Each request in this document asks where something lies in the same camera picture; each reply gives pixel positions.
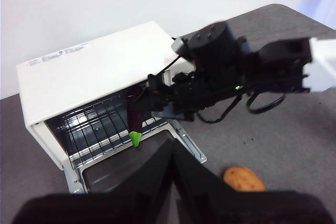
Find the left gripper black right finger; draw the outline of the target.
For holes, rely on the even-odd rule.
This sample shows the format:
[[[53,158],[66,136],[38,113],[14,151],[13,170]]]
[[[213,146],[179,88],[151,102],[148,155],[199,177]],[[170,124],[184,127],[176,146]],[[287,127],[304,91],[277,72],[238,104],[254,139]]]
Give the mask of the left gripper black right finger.
[[[333,223],[322,201],[296,191],[232,189],[178,141],[172,141],[174,182],[194,223]]]

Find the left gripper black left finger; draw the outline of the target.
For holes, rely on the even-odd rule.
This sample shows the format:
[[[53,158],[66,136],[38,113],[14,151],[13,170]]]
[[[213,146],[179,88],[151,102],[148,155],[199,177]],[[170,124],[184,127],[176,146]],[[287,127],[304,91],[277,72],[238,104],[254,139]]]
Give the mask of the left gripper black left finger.
[[[173,141],[107,193],[53,194],[26,202],[13,223],[155,223],[171,186]]]

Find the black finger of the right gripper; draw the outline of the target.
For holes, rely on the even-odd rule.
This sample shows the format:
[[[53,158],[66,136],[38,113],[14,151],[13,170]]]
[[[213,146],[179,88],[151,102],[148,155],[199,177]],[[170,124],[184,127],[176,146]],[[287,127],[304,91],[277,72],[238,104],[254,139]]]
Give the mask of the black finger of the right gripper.
[[[133,111],[163,111],[168,102],[148,88],[135,87],[130,92],[130,108]]]
[[[154,117],[193,122],[195,112],[196,106],[192,103],[151,103],[151,114]]]

